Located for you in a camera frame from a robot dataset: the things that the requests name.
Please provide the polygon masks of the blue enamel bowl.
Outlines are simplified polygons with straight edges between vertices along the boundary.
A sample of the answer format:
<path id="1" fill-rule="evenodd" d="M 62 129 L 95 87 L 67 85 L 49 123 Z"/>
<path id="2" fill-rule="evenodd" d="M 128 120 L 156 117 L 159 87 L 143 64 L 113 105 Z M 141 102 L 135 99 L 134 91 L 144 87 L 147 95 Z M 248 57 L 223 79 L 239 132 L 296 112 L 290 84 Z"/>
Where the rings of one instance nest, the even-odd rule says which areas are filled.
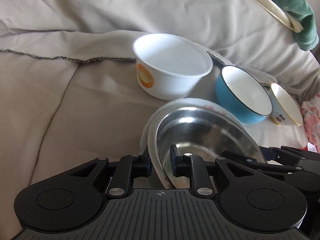
<path id="1" fill-rule="evenodd" d="M 268 92 L 248 72 L 236 66 L 224 66 L 215 85 L 220 106 L 244 124 L 265 120 L 273 112 Z"/>

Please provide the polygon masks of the beige sofa cover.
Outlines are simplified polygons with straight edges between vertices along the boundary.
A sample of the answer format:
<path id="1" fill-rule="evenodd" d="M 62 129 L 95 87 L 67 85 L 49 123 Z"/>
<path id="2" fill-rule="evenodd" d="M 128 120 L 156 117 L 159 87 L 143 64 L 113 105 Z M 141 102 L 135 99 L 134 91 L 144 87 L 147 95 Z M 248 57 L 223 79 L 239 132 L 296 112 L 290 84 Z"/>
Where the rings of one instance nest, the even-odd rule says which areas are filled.
<path id="1" fill-rule="evenodd" d="M 144 33 L 196 42 L 299 101 L 319 92 L 319 62 L 252 0 L 1 0 L 1 239 L 21 230 L 25 187 L 139 153 L 164 104 L 137 82 L 132 42 Z"/>

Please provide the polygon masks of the green towel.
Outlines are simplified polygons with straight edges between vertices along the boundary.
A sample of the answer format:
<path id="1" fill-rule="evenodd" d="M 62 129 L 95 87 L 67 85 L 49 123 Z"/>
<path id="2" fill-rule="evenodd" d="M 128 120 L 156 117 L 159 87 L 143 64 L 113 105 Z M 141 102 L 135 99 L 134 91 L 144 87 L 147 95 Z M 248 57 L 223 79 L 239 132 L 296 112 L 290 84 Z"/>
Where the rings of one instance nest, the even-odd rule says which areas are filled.
<path id="1" fill-rule="evenodd" d="M 313 50 L 319 43 L 315 14 L 306 0 L 272 0 L 280 9 L 287 12 L 303 27 L 294 33 L 298 46 L 303 51 Z"/>

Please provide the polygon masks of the pink floral blanket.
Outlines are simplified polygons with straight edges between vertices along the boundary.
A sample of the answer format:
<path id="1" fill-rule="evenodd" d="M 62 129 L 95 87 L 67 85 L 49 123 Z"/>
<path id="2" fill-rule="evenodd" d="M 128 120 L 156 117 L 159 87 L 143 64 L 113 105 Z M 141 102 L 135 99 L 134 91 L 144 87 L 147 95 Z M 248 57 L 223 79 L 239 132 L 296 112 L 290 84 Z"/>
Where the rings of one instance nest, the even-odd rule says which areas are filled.
<path id="1" fill-rule="evenodd" d="M 309 101 L 304 101 L 300 110 L 309 142 L 319 153 L 319 94 Z"/>

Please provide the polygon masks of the white plastic tub orange label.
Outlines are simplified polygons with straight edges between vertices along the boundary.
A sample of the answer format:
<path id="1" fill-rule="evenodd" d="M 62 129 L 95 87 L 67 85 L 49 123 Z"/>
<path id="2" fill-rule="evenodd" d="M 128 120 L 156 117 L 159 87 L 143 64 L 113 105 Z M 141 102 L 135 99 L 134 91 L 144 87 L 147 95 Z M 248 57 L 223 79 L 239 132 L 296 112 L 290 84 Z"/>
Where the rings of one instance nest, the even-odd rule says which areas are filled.
<path id="1" fill-rule="evenodd" d="M 203 48 L 176 35 L 146 34 L 134 41 L 132 49 L 138 84 L 161 100 L 185 98 L 213 69 Z"/>

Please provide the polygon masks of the white bowl gold rim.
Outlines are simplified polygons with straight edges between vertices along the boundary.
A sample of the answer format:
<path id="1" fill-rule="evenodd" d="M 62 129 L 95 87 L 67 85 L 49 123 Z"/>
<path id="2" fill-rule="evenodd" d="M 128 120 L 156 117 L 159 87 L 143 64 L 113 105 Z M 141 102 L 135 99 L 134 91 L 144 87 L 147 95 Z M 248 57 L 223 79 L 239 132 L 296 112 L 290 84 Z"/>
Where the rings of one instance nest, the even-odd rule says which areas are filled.
<path id="1" fill-rule="evenodd" d="M 277 83 L 271 83 L 268 93 L 273 106 L 270 119 L 276 125 L 303 125 L 303 117 L 300 108 L 285 89 Z"/>

